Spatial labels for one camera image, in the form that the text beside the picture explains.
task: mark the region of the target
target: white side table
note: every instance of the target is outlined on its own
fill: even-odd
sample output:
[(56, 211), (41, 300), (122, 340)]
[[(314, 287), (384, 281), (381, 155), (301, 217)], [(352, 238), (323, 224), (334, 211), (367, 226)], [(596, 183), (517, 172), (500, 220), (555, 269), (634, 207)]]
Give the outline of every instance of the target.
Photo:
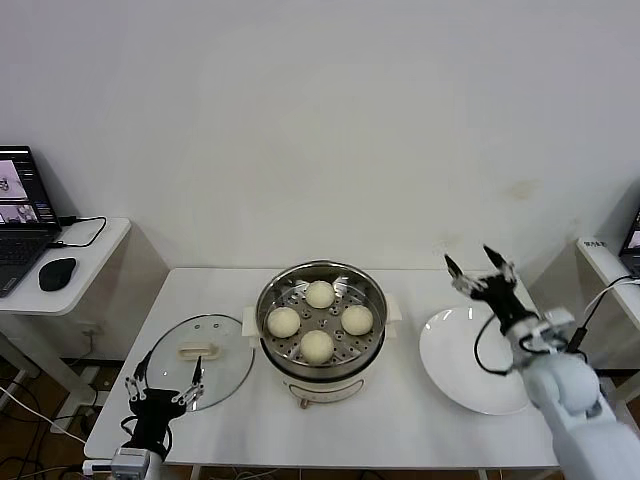
[[(608, 242), (595, 237), (582, 237), (577, 241), (578, 251), (587, 260), (593, 271), (604, 285), (629, 275), (629, 270), (617, 255), (611, 251)], [(637, 285), (621, 285), (609, 292), (627, 314), (633, 325), (640, 330), (640, 288)], [(609, 380), (605, 385), (609, 391), (615, 391), (615, 412), (620, 420), (640, 433), (635, 420), (627, 408), (627, 403), (640, 396), (640, 373), (636, 373), (616, 388)]]
[[(76, 223), (66, 228), (59, 240), (66, 243), (88, 242), (100, 227), (100, 222)], [(99, 392), (95, 398), (89, 382), (95, 378), (98, 368), (89, 367), (81, 376), (76, 375), (49, 345), (39, 332), (29, 328), (23, 316), (64, 315), (78, 304), (82, 295), (96, 278), (116, 247), (130, 228), (126, 218), (108, 218), (107, 225), (95, 242), (86, 248), (64, 248), (48, 250), (34, 265), (29, 274), (7, 296), (0, 299), (0, 332), (26, 357), (49, 374), (69, 391), (59, 416), (73, 415), (81, 405), (104, 405), (108, 392)], [(77, 266), (67, 286), (56, 292), (44, 292), (38, 283), (38, 273), (43, 265), (58, 258), (74, 257)], [(56, 421), (66, 429), (72, 418)]]

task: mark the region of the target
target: black cable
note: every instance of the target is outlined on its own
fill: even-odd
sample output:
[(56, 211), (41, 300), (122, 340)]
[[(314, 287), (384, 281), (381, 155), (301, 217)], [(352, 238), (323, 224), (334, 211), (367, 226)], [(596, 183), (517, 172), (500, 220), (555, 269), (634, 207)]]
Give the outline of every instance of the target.
[(635, 279), (635, 278), (637, 278), (637, 277), (634, 276), (634, 275), (624, 275), (622, 277), (616, 278), (613, 282), (611, 282), (609, 285), (607, 285), (607, 287), (604, 290), (604, 293), (602, 295), (600, 295), (600, 298), (598, 298), (598, 301), (596, 302), (596, 304), (591, 309), (591, 312), (589, 312), (589, 315), (587, 316), (587, 318), (584, 321), (584, 323), (582, 324), (582, 326), (578, 327), (576, 329), (576, 331), (573, 332), (573, 335), (571, 336), (571, 340), (569, 340), (569, 345), (567, 346), (567, 352), (568, 353), (578, 353), (579, 352), (580, 344), (584, 340), (584, 337), (587, 336), (587, 332), (588, 332), (587, 325), (589, 324), (589, 322), (591, 321), (591, 319), (595, 315), (596, 310), (598, 310), (598, 307), (602, 303), (602, 300), (604, 300), (604, 297), (606, 297), (607, 293), (610, 292), (610, 290), (607, 290), (607, 288), (613, 287), (615, 284), (617, 284), (618, 282), (620, 282), (622, 280)]
[[(31, 390), (29, 390), (27, 387), (25, 387), (24, 385), (22, 385), (19, 382), (16, 382), (15, 380), (11, 379), (11, 378), (0, 378), (0, 380), (4, 380), (5, 382), (9, 382), (12, 383), (14, 385), (19, 386), (22, 390), (24, 390), (25, 392), (27, 392), (29, 394), (29, 396), (33, 399), (33, 403), (35, 404), (36, 407), (36, 412), (42, 414), (42, 408), (40, 407), (40, 402), (38, 402), (38, 399), (36, 398), (36, 396), (31, 392)], [(22, 474), (24, 473), (24, 469), (27, 466), (27, 463), (33, 463), (36, 465), (38, 465), (38, 460), (36, 459), (36, 461), (31, 461), (29, 460), (29, 456), (31, 455), (31, 450), (33, 450), (33, 447), (36, 443), (36, 440), (38, 438), (38, 433), (40, 433), (40, 423), (38, 422), (38, 424), (36, 425), (36, 431), (33, 434), (33, 437), (31, 437), (31, 443), (29, 444), (29, 449), (27, 450), (27, 454), (25, 455), (24, 458), (22, 458), (22, 465), (20, 466), (20, 470), (18, 471), (18, 477), (20, 478), (22, 476)]]
[(589, 357), (587, 357), (587, 354), (584, 353), (582, 350), (576, 350), (575, 353), (577, 353), (578, 355), (582, 355), (582, 358), (584, 359), (584, 363), (589, 363)]
[(58, 480), (62, 480), (67, 473), (82, 473), (82, 465), (69, 465), (58, 475)]
[(518, 340), (518, 346), (524, 350), (525, 352), (528, 352), (532, 355), (546, 355), (549, 352), (547, 350), (532, 350), (529, 347), (527, 347), (524, 342), (531, 340), (531, 335), (527, 335), (526, 337), (522, 337), (520, 340)]
[[(616, 278), (613, 282), (611, 282), (609, 285), (607, 285), (607, 288), (613, 287), (616, 283), (618, 283), (618, 282), (620, 282), (622, 280), (633, 279), (633, 278), (634, 278), (633, 275), (625, 275), (624, 277)], [(591, 309), (591, 312), (589, 313), (589, 316), (587, 317), (587, 319), (582, 324), (582, 328), (587, 328), (587, 325), (589, 324), (589, 321), (593, 318), (593, 315), (596, 313), (596, 310), (598, 309), (598, 307), (602, 303), (602, 300), (604, 299), (604, 297), (607, 296), (607, 293), (609, 293), (609, 292), (610, 292), (610, 290), (605, 290), (605, 292), (600, 296), (600, 298), (598, 299), (596, 304)]]
[(173, 447), (173, 432), (171, 431), (171, 427), (167, 425), (167, 434), (169, 435), (169, 444), (167, 446), (167, 455), (171, 451), (171, 447)]
[(75, 243), (65, 243), (63, 241), (57, 241), (57, 242), (53, 242), (53, 243), (48, 244), (47, 247), (48, 248), (67, 248), (67, 247), (85, 248), (85, 247), (90, 247), (93, 244), (93, 242), (96, 241), (96, 238), (98, 238), (98, 236), (102, 233), (102, 231), (107, 226), (107, 217), (87, 217), (87, 218), (61, 217), (60, 218), (60, 224), (61, 225), (73, 225), (74, 223), (91, 222), (93, 220), (102, 220), (102, 225), (100, 226), (98, 231), (93, 235), (91, 240), (89, 240), (87, 243), (78, 245), (78, 244), (75, 244)]
[(42, 466), (41, 463), (36, 462), (34, 460), (26, 460), (25, 458), (22, 457), (7, 457), (7, 458), (3, 458), (2, 460), (0, 460), (0, 467), (2, 465), (4, 465), (7, 462), (24, 462), (26, 461), (27, 463), (33, 463), (38, 470), (44, 470), (44, 467)]
[(480, 343), (480, 338), (482, 338), (482, 334), (484, 334), (484, 331), (487, 329), (487, 327), (489, 326), (489, 324), (494, 318), (496, 318), (495, 313), (492, 314), (486, 322), (484, 322), (484, 325), (480, 329), (480, 332), (478, 332), (476, 341), (473, 344), (473, 355), (476, 357), (476, 362), (482, 370), (484, 370), (487, 373), (491, 373), (493, 375), (500, 375), (502, 377), (506, 377), (511, 372), (511, 368), (509, 368), (508, 370), (493, 370), (491, 368), (487, 368), (484, 366), (484, 364), (480, 360), (480, 355), (478, 354), (478, 344)]

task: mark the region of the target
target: laptop keyboard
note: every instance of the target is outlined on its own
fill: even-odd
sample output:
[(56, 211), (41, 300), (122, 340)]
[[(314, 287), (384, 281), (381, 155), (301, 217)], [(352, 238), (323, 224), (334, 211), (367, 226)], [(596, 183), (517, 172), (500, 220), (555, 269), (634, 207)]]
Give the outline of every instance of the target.
[(0, 266), (28, 263), (43, 243), (42, 238), (0, 238)]

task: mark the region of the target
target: electric steamer pot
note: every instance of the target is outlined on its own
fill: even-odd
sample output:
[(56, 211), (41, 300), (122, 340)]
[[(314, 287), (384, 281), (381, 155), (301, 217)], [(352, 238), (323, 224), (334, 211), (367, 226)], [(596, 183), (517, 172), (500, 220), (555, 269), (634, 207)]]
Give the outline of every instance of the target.
[[(327, 308), (316, 309), (305, 301), (307, 287), (317, 280), (334, 288), (335, 301)], [(373, 327), (365, 335), (353, 336), (342, 328), (342, 313), (353, 305), (363, 305), (373, 314)], [(281, 339), (271, 335), (267, 318), (274, 309), (285, 306), (298, 312), (301, 326), (295, 335)], [(245, 312), (244, 322), (255, 320), (253, 335), (259, 337), (265, 355), (284, 374), (283, 383), (295, 396), (305, 402), (328, 403), (347, 398), (364, 385), (365, 370), (382, 349), (389, 310), (394, 312), (393, 320), (400, 320), (395, 302), (369, 275), (350, 265), (318, 260), (291, 267), (273, 278), (260, 294), (255, 310), (250, 308), (249, 315)], [(253, 328), (244, 334), (251, 335)], [(321, 365), (309, 364), (300, 353), (302, 337), (312, 330), (322, 330), (333, 340), (333, 356)]]

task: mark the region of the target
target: white plate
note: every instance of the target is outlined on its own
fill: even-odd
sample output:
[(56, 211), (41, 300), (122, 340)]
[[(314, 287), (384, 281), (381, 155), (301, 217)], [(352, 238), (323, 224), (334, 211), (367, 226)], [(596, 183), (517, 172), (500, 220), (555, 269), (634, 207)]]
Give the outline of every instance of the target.
[[(452, 308), (434, 315), (420, 335), (420, 357), (434, 383), (455, 402), (487, 415), (509, 415), (529, 404), (520, 375), (486, 373), (473, 354), (476, 336), (489, 315), (488, 308), (478, 307)], [(511, 365), (511, 348), (497, 319), (482, 335), (478, 354), (487, 368), (504, 370)]]

